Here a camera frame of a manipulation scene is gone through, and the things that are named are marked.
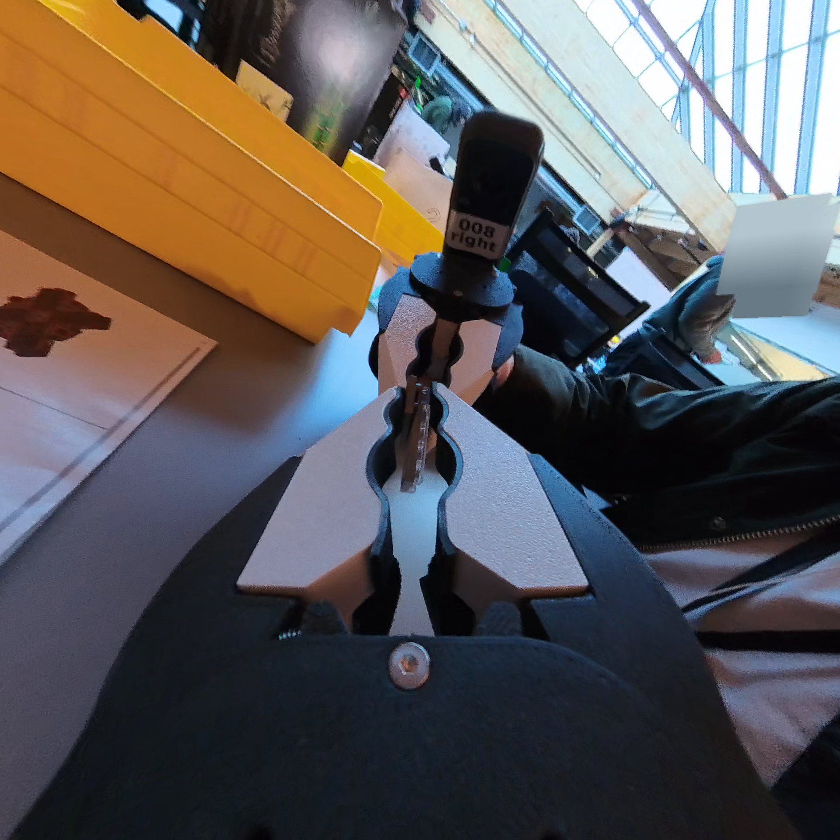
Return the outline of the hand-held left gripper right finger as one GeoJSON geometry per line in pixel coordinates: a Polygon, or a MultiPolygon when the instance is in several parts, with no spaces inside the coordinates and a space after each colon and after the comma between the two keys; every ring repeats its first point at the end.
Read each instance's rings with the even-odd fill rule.
{"type": "Polygon", "coordinates": [[[589,582],[527,451],[447,387],[435,455],[422,491],[426,537],[452,564],[450,591],[479,617],[493,602],[584,594],[589,582]]]}

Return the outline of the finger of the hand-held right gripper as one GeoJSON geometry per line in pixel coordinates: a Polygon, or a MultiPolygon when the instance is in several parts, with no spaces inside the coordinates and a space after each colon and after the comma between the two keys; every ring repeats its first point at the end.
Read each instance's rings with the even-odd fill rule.
{"type": "Polygon", "coordinates": [[[437,315],[420,297],[402,295],[381,333],[381,393],[406,387],[408,369],[418,355],[417,342],[437,315]]]}
{"type": "Polygon", "coordinates": [[[501,326],[484,319],[436,320],[436,404],[451,393],[473,405],[492,380],[501,326]]]}

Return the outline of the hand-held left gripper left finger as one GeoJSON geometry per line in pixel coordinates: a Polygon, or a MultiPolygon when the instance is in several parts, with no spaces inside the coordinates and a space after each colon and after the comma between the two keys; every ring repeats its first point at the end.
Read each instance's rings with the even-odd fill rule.
{"type": "Polygon", "coordinates": [[[241,592],[330,602],[352,626],[375,591],[370,557],[386,522],[369,462],[402,397],[387,389],[306,450],[238,577],[241,592]]]}

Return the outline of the yellow plastic parts bin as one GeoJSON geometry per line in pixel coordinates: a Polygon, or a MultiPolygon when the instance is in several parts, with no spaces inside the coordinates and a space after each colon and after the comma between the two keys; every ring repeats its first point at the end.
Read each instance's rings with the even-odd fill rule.
{"type": "Polygon", "coordinates": [[[320,342],[373,286],[382,201],[153,19],[2,2],[2,173],[320,342]]]}
{"type": "Polygon", "coordinates": [[[347,154],[343,169],[382,202],[374,242],[383,260],[409,267],[416,256],[441,251],[444,235],[385,182],[384,169],[354,151],[347,154]]]}

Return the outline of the person's right forearm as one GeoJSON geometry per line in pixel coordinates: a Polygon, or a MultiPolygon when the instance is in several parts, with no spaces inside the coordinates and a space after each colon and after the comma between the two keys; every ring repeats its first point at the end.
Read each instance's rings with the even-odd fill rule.
{"type": "Polygon", "coordinates": [[[838,521],[838,377],[675,391],[519,347],[475,409],[570,483],[614,499],[637,546],[838,521]]]}

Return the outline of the grey desk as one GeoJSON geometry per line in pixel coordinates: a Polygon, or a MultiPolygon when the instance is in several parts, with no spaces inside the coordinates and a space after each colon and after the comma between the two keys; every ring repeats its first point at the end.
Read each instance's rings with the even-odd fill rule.
{"type": "Polygon", "coordinates": [[[44,736],[50,772],[4,838],[489,838],[481,755],[497,656],[474,632],[396,633],[412,572],[396,543],[387,449],[374,593],[351,627],[330,602],[237,580],[306,450],[380,394],[379,327],[333,358],[120,240],[68,245],[217,348],[4,573],[9,739],[44,736]]]}

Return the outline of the brown paper bag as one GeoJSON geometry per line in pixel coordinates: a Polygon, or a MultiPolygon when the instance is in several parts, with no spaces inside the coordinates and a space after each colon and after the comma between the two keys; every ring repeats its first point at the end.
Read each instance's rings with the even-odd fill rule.
{"type": "Polygon", "coordinates": [[[445,232],[453,183],[433,168],[448,158],[449,142],[437,133],[409,100],[397,110],[373,161],[384,170],[385,183],[440,233],[445,232]]]}

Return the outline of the black toy set box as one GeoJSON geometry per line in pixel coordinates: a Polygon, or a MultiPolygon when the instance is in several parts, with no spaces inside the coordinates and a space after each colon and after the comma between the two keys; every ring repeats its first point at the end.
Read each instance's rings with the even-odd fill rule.
{"type": "Polygon", "coordinates": [[[198,53],[336,165],[361,134],[413,2],[206,2],[198,53]]]}

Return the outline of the instruction booklet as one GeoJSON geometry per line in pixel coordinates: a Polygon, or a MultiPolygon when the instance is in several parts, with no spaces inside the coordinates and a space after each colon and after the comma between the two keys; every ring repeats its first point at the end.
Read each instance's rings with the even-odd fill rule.
{"type": "Polygon", "coordinates": [[[1,234],[5,563],[216,342],[1,234]]]}

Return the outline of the person's torso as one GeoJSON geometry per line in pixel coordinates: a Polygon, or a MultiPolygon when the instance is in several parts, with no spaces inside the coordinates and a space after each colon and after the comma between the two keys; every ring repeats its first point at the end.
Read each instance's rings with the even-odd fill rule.
{"type": "Polygon", "coordinates": [[[838,521],[643,547],[703,647],[761,781],[838,838],[838,521]]]}

